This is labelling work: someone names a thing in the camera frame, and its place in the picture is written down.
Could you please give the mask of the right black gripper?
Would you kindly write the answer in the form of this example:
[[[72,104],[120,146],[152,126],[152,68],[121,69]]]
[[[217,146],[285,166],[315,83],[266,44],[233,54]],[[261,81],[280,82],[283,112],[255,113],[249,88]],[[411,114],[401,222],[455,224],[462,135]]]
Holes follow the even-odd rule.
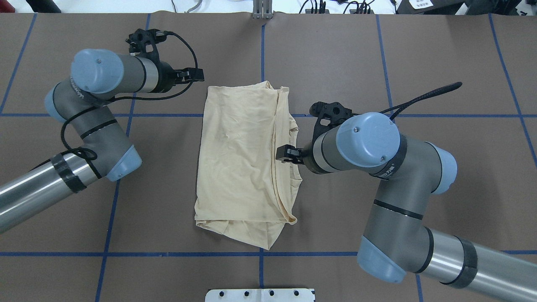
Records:
[[[280,146],[276,149],[275,159],[282,163],[305,165],[315,174],[337,172],[338,170],[325,159],[322,147],[323,140],[330,130],[353,117],[353,111],[343,107],[338,102],[316,102],[311,105],[309,113],[317,118],[311,142],[304,148],[292,145]]]

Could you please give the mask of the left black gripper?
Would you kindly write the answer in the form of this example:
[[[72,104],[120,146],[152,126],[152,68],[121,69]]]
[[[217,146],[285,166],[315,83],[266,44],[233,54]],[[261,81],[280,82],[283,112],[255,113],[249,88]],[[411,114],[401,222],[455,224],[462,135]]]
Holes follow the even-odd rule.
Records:
[[[165,42],[169,36],[178,38],[188,48],[193,56],[194,67],[174,69],[160,59],[156,46]],[[195,82],[205,80],[204,70],[199,68],[193,48],[175,32],[137,29],[129,34],[126,43],[129,45],[129,54],[140,61],[144,71],[143,84],[138,90],[140,93],[165,93],[176,85],[186,84],[186,88],[180,92],[183,94]]]

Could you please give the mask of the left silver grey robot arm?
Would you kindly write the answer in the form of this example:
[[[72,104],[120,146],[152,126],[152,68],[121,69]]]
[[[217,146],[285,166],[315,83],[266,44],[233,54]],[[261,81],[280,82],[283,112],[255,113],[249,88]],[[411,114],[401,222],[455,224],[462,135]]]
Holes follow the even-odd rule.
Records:
[[[160,59],[157,45],[178,38],[193,56],[194,66],[175,69]],[[103,177],[115,181],[138,169],[142,159],[119,126],[109,105],[128,94],[170,91],[205,80],[193,48],[175,32],[137,29],[126,39],[129,54],[84,49],[71,64],[70,77],[46,95],[48,114],[62,124],[65,150],[1,187],[1,232],[5,233],[80,193]]]

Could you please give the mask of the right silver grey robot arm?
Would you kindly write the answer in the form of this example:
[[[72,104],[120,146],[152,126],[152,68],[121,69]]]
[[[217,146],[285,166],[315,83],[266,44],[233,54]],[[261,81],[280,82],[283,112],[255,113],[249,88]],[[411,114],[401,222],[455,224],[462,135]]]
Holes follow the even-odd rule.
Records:
[[[311,142],[282,145],[275,158],[316,174],[360,170],[380,180],[357,252],[364,271],[390,283],[414,273],[503,301],[535,302],[535,264],[423,225],[431,195],[455,181],[453,155],[401,134],[382,112],[317,102],[310,114],[317,118]]]

